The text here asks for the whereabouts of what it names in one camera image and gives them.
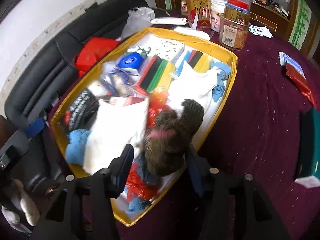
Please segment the left white gloved hand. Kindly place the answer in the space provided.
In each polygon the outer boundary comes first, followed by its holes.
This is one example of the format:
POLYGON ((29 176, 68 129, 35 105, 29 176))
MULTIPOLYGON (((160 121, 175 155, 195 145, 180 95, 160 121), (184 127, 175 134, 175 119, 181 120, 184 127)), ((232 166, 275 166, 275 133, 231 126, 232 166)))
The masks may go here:
POLYGON ((1 189, 1 213, 14 230, 27 236, 31 235, 40 218, 35 202, 18 179, 10 180, 1 189))

